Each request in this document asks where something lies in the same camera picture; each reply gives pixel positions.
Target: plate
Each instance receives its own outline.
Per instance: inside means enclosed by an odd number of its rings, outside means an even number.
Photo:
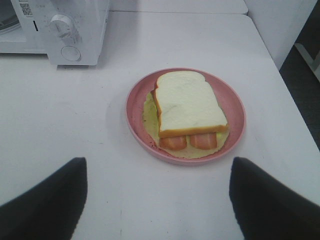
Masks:
[[[179,158],[155,146],[143,124],[143,109],[147,94],[155,88],[155,82],[163,74],[174,71],[195,71],[202,74],[211,85],[220,107],[226,116],[230,133],[224,146],[217,152],[195,159]],[[135,139],[152,156],[172,164],[201,165],[216,160],[231,151],[241,139],[246,128],[246,112],[238,94],[224,81],[204,71],[191,68],[168,68],[159,70],[137,82],[126,99],[126,121]]]

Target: bread slice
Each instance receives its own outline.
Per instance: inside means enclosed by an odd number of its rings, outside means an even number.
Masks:
[[[195,71],[172,71],[161,75],[153,93],[159,137],[225,132],[228,122],[213,89]]]

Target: microwave knob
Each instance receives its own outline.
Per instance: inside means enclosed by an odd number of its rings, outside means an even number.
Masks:
[[[62,14],[56,14],[49,23],[51,32],[59,38],[70,38],[74,32],[74,24],[70,17]]]

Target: floor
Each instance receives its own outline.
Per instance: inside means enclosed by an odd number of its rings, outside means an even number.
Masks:
[[[320,51],[320,1],[315,5],[296,42],[303,44],[313,59]],[[320,82],[295,46],[284,61],[280,74],[320,149]]]

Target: white microwave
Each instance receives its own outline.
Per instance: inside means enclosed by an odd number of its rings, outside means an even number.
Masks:
[[[47,54],[56,65],[96,65],[110,0],[0,0],[0,53]]]

